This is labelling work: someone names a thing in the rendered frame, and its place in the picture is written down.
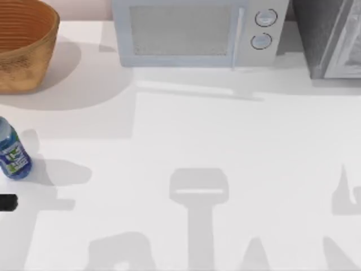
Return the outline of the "round microwave knob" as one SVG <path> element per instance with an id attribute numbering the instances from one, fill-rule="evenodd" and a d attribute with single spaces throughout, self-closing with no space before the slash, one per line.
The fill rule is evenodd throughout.
<path id="1" fill-rule="evenodd" d="M 250 40 L 252 48 L 255 50 L 264 50 L 271 46 L 272 36 L 268 33 L 262 33 L 256 36 L 253 36 Z"/>
<path id="2" fill-rule="evenodd" d="M 259 27 L 270 27 L 276 23 L 278 14 L 273 9 L 258 11 L 255 15 L 255 22 Z"/>

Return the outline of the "brown woven basket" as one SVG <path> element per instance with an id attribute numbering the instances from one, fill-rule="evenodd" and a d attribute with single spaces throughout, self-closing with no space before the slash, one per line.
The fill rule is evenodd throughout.
<path id="1" fill-rule="evenodd" d="M 40 86 L 59 24 L 59 14 L 41 0 L 0 0 L 0 95 Z"/>

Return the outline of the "pale microwave oven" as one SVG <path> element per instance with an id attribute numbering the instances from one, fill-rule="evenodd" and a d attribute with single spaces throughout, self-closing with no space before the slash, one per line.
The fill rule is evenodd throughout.
<path id="1" fill-rule="evenodd" d="M 264 67 L 271 65 L 276 57 L 280 36 L 283 30 L 289 0 L 245 0 L 243 24 L 238 47 L 236 67 Z M 255 22 L 258 11 L 273 9 L 278 14 L 275 24 L 270 27 L 259 27 Z M 272 36 L 272 44 L 264 50 L 255 50 L 250 44 L 253 36 L 268 33 Z"/>

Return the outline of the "blue bottle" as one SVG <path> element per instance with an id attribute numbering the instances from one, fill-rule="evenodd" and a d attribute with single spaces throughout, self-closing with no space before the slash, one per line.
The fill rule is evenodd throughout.
<path id="1" fill-rule="evenodd" d="M 16 130 L 0 116 L 0 168 L 6 177 L 21 180 L 32 169 L 32 160 L 21 143 Z"/>

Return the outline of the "pale microwave door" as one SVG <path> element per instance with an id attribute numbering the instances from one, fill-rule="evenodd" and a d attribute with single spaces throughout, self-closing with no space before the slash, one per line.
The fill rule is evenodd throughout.
<path id="1" fill-rule="evenodd" d="M 232 67 L 245 0 L 112 0 L 124 67 Z"/>

